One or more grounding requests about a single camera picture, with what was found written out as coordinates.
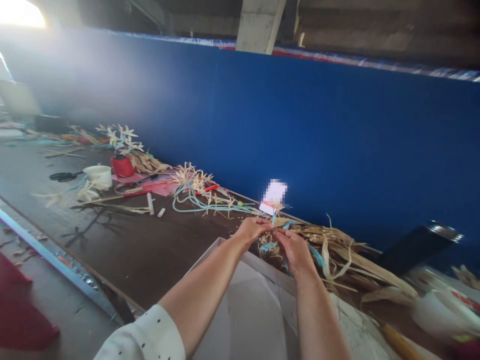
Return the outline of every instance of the hand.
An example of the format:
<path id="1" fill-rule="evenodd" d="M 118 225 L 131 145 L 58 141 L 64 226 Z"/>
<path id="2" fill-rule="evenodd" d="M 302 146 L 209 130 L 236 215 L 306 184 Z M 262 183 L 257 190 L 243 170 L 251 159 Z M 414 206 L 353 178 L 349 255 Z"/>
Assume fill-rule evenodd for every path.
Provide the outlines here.
<path id="1" fill-rule="evenodd" d="M 247 217 L 242 221 L 240 227 L 231 237 L 244 243 L 247 251 L 250 245 L 257 240 L 260 235 L 269 232 L 275 227 L 271 222 L 259 217 Z"/>
<path id="2" fill-rule="evenodd" d="M 272 235 L 283 246 L 288 259 L 288 270 L 295 280 L 304 274 L 313 273 L 318 276 L 309 245 L 301 236 L 286 229 L 278 229 Z"/>

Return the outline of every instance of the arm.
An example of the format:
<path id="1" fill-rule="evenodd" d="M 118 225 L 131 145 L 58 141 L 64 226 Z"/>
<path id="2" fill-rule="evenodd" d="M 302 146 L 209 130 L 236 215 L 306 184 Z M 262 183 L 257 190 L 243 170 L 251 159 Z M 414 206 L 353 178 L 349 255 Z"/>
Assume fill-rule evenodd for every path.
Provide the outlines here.
<path id="1" fill-rule="evenodd" d="M 301 359 L 351 359 L 349 348 L 310 256 L 307 242 L 297 234 L 279 229 L 273 236 L 283 246 L 296 283 L 296 311 Z"/>
<path id="2" fill-rule="evenodd" d="M 175 322 L 187 358 L 194 354 L 204 337 L 242 254 L 261 234 L 273 227 L 264 219 L 247 217 L 228 241 L 158 302 Z"/>

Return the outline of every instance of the red container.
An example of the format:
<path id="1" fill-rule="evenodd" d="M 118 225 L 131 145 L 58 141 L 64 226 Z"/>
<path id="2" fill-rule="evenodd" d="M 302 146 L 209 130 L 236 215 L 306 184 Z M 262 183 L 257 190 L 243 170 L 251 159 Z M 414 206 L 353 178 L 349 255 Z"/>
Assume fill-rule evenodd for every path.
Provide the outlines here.
<path id="1" fill-rule="evenodd" d="M 129 178 L 135 174 L 135 169 L 130 159 L 123 155 L 112 156 L 111 167 L 115 175 L 121 178 Z"/>

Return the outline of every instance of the dark wooden tabletop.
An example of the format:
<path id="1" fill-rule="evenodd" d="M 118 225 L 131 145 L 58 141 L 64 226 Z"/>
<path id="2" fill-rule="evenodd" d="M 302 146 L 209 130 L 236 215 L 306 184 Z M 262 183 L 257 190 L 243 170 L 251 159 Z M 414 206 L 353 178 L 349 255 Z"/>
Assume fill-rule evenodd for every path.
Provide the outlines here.
<path id="1" fill-rule="evenodd" d="M 75 154 L 87 158 L 44 158 L 47 147 L 27 142 L 0 145 L 0 149 L 0 197 L 89 272 L 144 310 L 177 283 L 218 237 L 228 238 L 240 224 L 239 217 L 246 216 L 232 212 L 234 219 L 228 220 L 212 212 L 205 216 L 203 212 L 180 213 L 172 208 L 171 197 L 156 194 L 153 216 L 101 206 L 71 208 L 78 205 L 75 191 L 63 197 L 62 205 L 46 208 L 48 199 L 32 194 L 61 193 L 78 182 L 52 181 L 49 175 L 77 172 L 98 163 L 110 165 L 111 151 L 86 147 Z M 111 203 L 148 206 L 146 195 Z M 166 210 L 158 218 L 161 208 Z"/>

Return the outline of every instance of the paper tag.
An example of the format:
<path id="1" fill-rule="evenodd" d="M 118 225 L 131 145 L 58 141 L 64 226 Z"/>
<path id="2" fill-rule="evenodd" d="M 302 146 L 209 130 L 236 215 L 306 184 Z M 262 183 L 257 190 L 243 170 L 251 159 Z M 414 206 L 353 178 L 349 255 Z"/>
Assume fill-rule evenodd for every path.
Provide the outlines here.
<path id="1" fill-rule="evenodd" d="M 264 213 L 273 216 L 274 206 L 283 203 L 288 188 L 286 182 L 280 182 L 278 179 L 270 180 L 270 184 L 268 184 L 268 187 L 266 188 L 259 209 Z"/>

